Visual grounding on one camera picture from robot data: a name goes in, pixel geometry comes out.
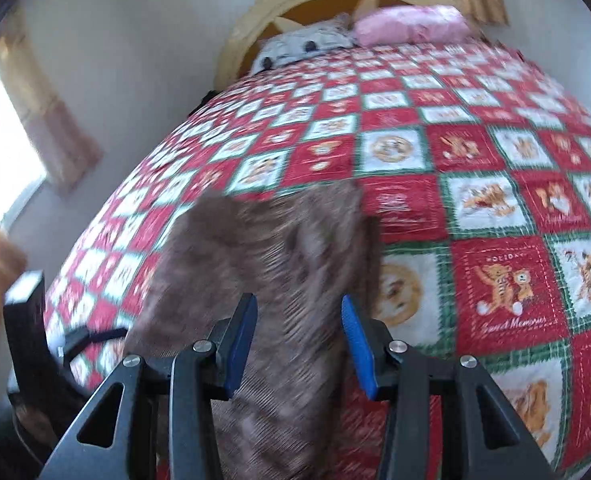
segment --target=pink pillow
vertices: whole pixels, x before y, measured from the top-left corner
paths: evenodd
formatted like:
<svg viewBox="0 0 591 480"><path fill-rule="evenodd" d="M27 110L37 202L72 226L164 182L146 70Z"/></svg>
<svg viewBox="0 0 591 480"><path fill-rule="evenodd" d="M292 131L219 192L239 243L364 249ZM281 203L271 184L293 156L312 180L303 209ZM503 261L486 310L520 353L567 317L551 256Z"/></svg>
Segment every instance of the pink pillow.
<svg viewBox="0 0 591 480"><path fill-rule="evenodd" d="M462 43L470 35L466 19L451 6L386 7L355 23L355 37L360 46Z"/></svg>

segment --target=brown blanket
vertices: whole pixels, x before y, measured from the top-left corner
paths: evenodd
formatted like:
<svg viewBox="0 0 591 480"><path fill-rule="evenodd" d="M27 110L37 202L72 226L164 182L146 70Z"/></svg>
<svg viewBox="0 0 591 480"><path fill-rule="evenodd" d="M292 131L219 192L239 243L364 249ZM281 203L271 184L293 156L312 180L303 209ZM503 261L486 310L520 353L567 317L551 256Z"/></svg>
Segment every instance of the brown blanket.
<svg viewBox="0 0 591 480"><path fill-rule="evenodd" d="M366 306L377 294L377 224L360 201L351 182L261 203L207 192L174 224L125 353L176 354L242 292L257 296L242 387L213 402L226 478L323 470L346 355L341 297Z"/></svg>

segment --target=quilt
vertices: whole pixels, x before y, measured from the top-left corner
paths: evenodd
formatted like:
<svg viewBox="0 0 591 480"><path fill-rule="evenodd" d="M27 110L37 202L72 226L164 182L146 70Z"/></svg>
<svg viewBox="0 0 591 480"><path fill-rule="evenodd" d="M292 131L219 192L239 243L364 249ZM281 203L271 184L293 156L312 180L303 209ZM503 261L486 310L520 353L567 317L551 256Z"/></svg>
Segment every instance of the quilt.
<svg viewBox="0 0 591 480"><path fill-rule="evenodd" d="M483 43L333 51L243 78L104 204L48 292L48 333L129 327L170 226L207 187L263 200L353 178L381 218L375 317L427 354L479 357L551 465L591 464L591 113ZM119 344L73 364L92 388ZM375 474L386 406L345 384L333 476ZM439 429L437 399L432 426ZM439 478L440 436L429 478Z"/></svg>

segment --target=pillow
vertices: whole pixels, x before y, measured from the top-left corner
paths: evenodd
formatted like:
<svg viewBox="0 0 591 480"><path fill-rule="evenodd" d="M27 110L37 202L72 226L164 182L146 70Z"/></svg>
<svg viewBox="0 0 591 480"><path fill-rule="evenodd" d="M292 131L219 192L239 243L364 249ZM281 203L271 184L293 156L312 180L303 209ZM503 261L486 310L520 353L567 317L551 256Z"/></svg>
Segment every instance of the pillow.
<svg viewBox="0 0 591 480"><path fill-rule="evenodd" d="M466 18L451 6L386 7L357 20L360 46L398 43L462 43L471 35Z"/></svg>
<svg viewBox="0 0 591 480"><path fill-rule="evenodd" d="M348 23L349 16L340 14L332 20L313 23L266 40L250 74L319 56L333 48L351 48L354 41Z"/></svg>

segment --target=wooden headboard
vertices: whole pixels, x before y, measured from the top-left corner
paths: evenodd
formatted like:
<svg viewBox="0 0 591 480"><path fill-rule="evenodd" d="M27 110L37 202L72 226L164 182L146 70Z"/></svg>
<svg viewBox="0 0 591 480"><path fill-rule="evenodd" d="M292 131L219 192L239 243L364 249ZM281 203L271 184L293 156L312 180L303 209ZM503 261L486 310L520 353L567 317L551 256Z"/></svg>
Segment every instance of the wooden headboard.
<svg viewBox="0 0 591 480"><path fill-rule="evenodd" d="M218 60L214 87L226 89L248 73L259 53L258 40L280 34L276 18L287 18L302 25L329 20L340 12L354 14L361 7L389 7L398 5L450 5L453 0L258 0L242 16L224 44Z"/></svg>

